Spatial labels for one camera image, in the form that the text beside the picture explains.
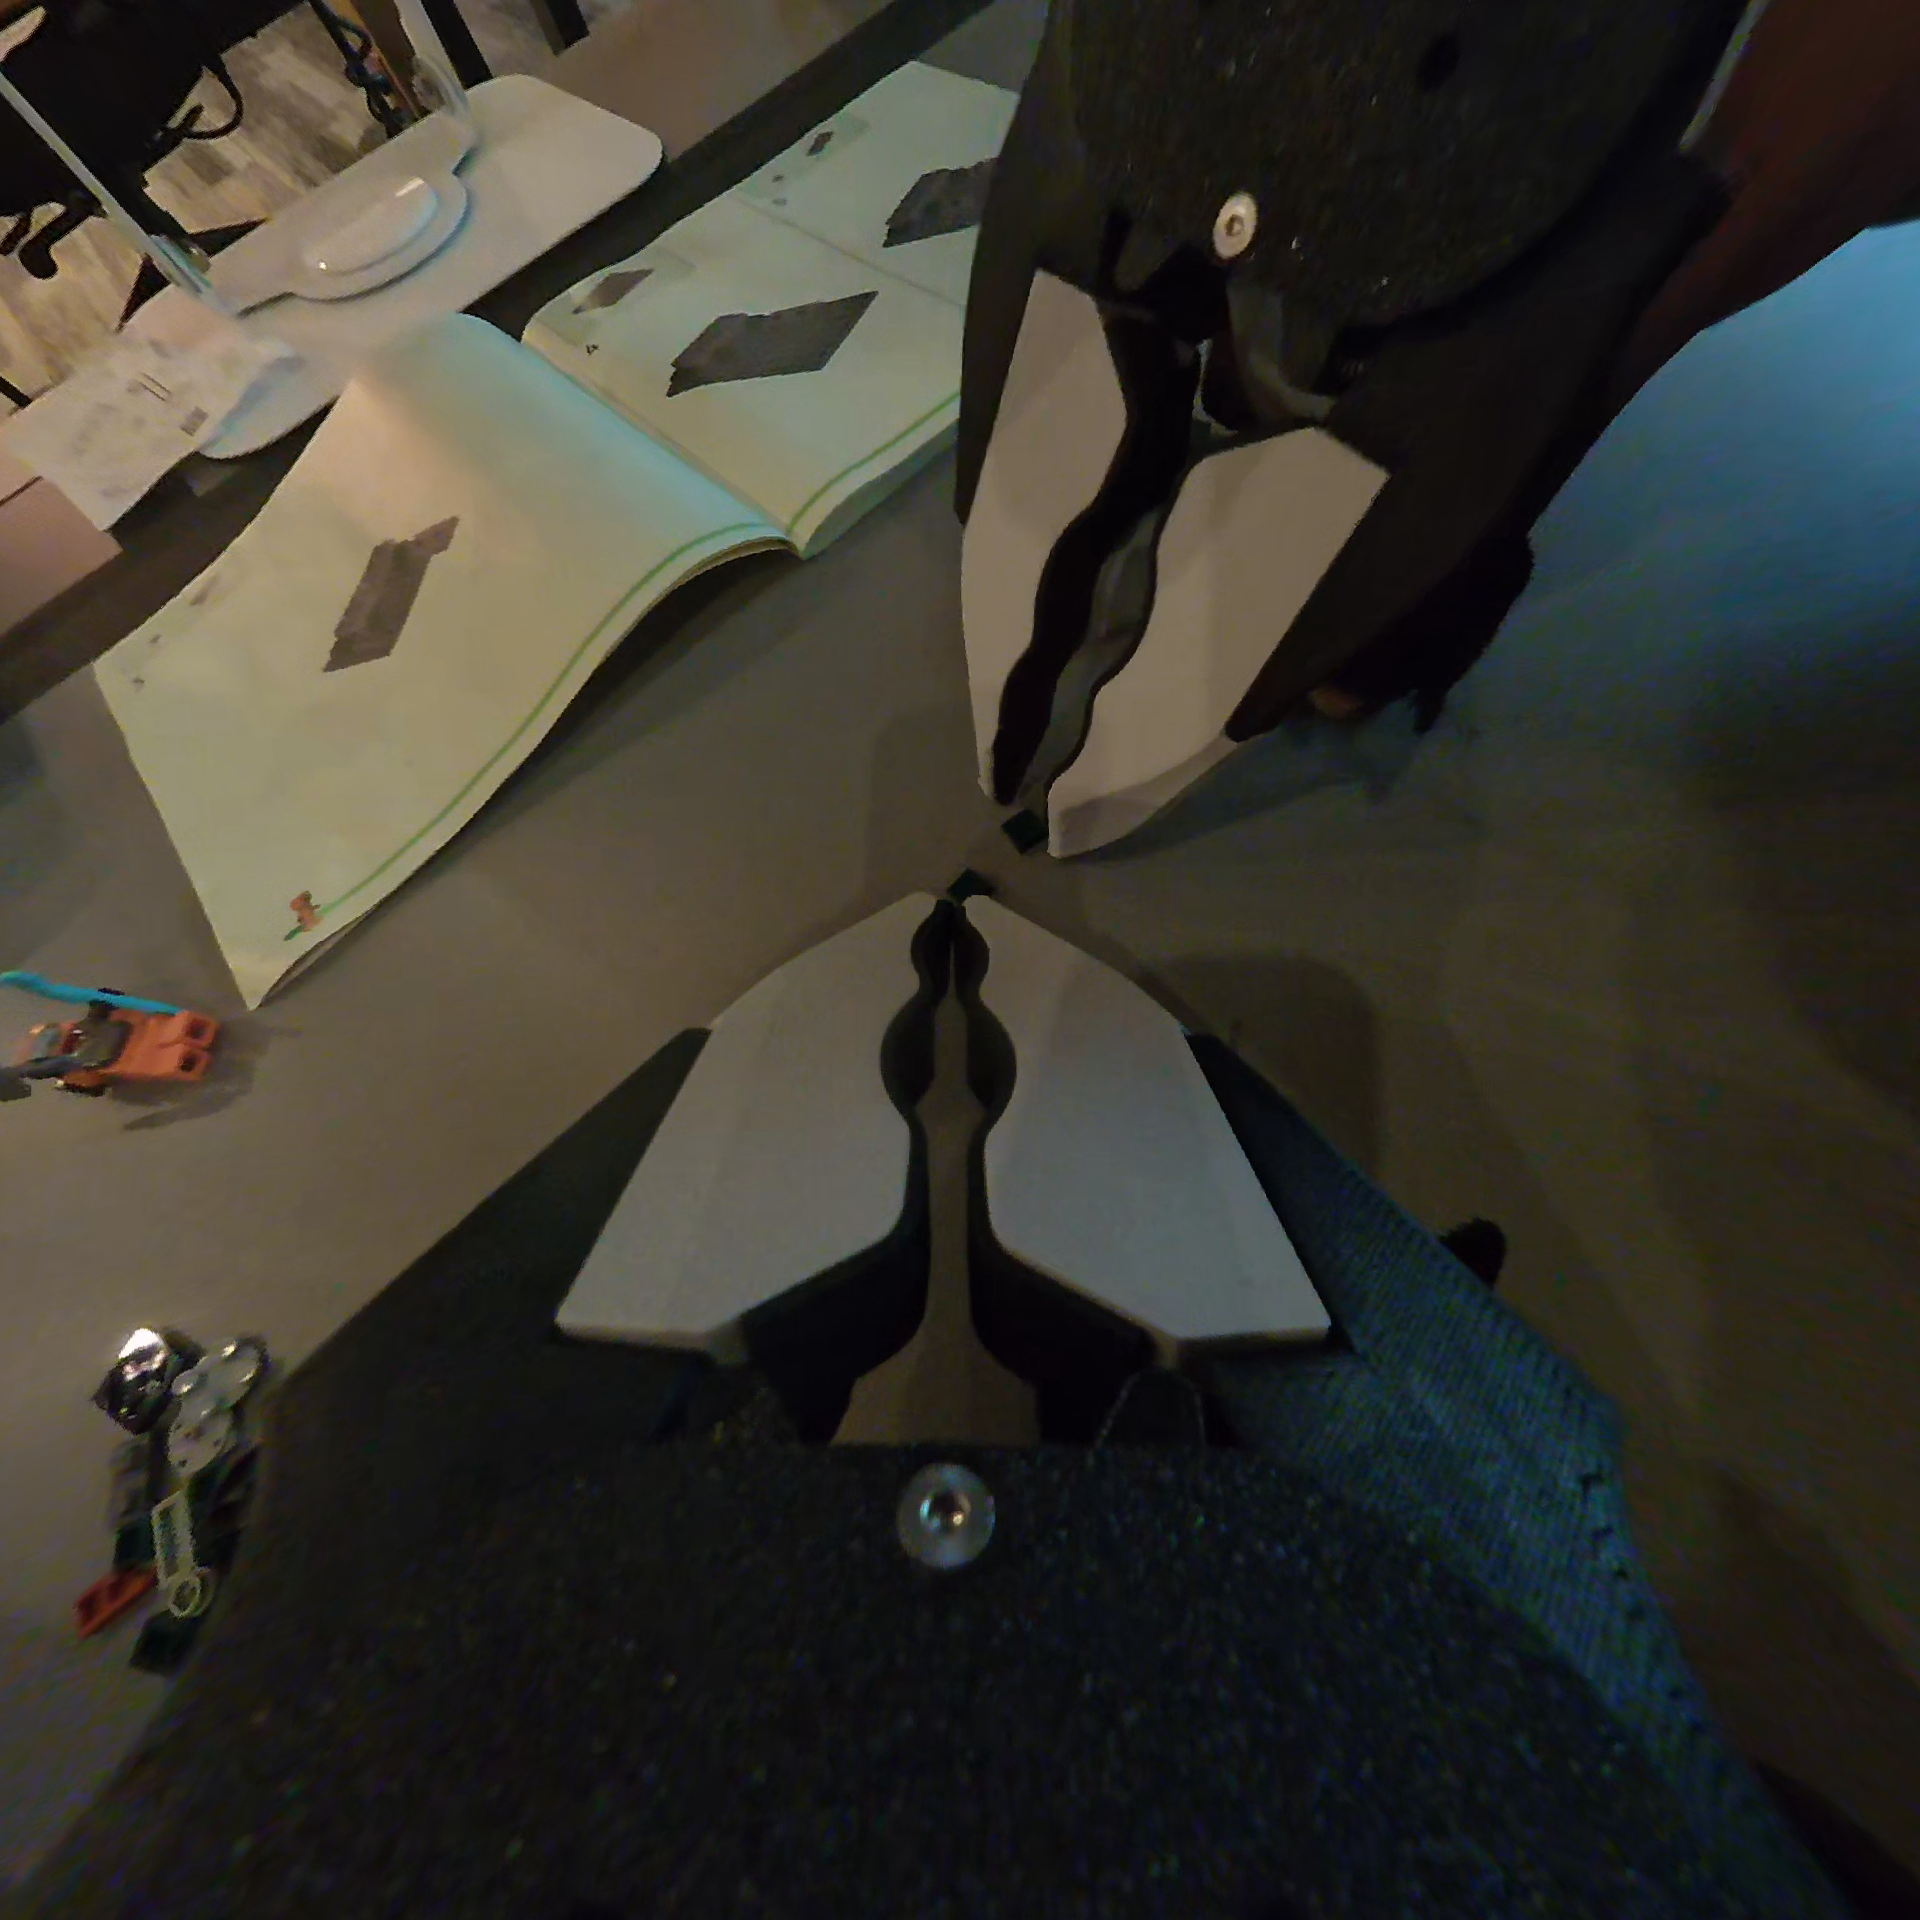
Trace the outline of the open instruction booklet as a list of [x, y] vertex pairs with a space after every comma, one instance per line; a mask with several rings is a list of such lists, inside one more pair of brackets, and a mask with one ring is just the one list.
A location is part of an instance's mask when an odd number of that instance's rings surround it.
[[906, 61], [520, 338], [382, 348], [93, 678], [248, 1008], [459, 833], [675, 589], [950, 444], [1018, 90]]

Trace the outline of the pile of small toy bricks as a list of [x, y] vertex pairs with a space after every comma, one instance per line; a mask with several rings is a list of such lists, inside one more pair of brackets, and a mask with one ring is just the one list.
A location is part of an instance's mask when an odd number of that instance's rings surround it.
[[174, 1677], [230, 1581], [256, 1489], [256, 1416], [274, 1374], [262, 1334], [202, 1344], [134, 1327], [92, 1402], [117, 1428], [107, 1569], [74, 1601], [80, 1641], [134, 1618], [128, 1663]]

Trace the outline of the black office chair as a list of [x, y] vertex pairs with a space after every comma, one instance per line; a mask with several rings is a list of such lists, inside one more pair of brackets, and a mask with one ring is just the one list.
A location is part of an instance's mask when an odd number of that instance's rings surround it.
[[[149, 174], [194, 140], [234, 133], [244, 104], [225, 64], [221, 5], [48, 1], [5, 53], [5, 79], [101, 177], [145, 233], [197, 248], [149, 194]], [[37, 281], [105, 206], [6, 102], [3, 109], [5, 256]]]

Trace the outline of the person's right hand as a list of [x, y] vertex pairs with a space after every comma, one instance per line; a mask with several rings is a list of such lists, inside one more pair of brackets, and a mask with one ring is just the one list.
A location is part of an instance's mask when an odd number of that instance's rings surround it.
[[1630, 301], [1589, 351], [1570, 417], [1516, 502], [1528, 530], [1601, 431], [1693, 338], [1762, 304], [1833, 250], [1915, 218], [1918, 5], [1762, 5], [1696, 108], [1686, 165], [1716, 180], [1628, 276]]

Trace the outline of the light blue toy sword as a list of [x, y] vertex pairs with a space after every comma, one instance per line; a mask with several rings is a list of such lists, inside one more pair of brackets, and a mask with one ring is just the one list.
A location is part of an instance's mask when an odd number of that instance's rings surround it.
[[44, 973], [35, 973], [28, 969], [5, 969], [3, 970], [3, 988], [22, 992], [40, 1000], [53, 1002], [70, 1002], [82, 1008], [107, 1008], [115, 1012], [128, 1014], [145, 1014], [145, 1016], [176, 1016], [185, 1008], [174, 1005], [171, 1000], [134, 997], [128, 992], [117, 990], [101, 990], [101, 988], [82, 988], [76, 982], [64, 982], [48, 977]]

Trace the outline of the grey desk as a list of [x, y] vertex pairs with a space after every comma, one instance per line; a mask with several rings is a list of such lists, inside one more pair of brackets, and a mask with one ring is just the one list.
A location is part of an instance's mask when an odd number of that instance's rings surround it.
[[662, 604], [182, 1105], [5, 1105], [6, 1909], [165, 1697], [69, 1623], [123, 1334], [300, 1364], [682, 1028], [964, 869], [1419, 1220], [1504, 1228], [1730, 1732], [1915, 1864], [1915, 223], [1651, 381], [1430, 733], [1269, 735], [1092, 860], [977, 788], [949, 486]]

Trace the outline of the printed white paper sheet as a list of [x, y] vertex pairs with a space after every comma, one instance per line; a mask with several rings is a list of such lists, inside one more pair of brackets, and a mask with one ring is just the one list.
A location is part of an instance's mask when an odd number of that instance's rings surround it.
[[5, 455], [107, 533], [298, 361], [229, 324], [193, 342], [121, 333], [5, 421]]

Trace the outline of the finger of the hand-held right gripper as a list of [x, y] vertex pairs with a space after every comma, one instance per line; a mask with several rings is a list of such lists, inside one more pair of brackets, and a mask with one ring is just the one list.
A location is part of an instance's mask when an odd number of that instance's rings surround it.
[[979, 775], [1038, 807], [1125, 648], [1125, 553], [1187, 466], [1187, 345], [1041, 271], [962, 536]]
[[1235, 753], [1230, 720], [1387, 471], [1321, 428], [1188, 469], [1155, 554], [1130, 660], [1092, 697], [1082, 752], [1048, 792], [1048, 850], [1083, 856], [1138, 832]]

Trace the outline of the orange toy brick vehicle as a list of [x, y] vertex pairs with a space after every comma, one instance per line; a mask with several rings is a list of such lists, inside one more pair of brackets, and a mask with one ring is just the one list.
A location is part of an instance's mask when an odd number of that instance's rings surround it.
[[197, 1012], [149, 1012], [92, 1000], [82, 1012], [37, 1024], [3, 1070], [3, 1100], [54, 1087], [77, 1096], [189, 1087], [210, 1066], [225, 1024]]

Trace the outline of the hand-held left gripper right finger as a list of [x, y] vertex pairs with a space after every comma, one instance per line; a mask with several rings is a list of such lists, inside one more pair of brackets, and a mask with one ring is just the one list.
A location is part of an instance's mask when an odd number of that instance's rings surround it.
[[956, 910], [956, 993], [973, 1327], [1044, 1434], [1096, 1434], [1140, 1374], [1329, 1346], [1333, 1311], [1161, 1000], [987, 895]]

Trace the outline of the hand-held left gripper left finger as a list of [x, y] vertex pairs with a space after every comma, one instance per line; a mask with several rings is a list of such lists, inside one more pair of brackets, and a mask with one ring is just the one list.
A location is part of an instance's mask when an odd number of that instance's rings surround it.
[[929, 1302], [929, 1142], [956, 902], [906, 895], [802, 950], [704, 1032], [557, 1329], [753, 1366], [800, 1433]]

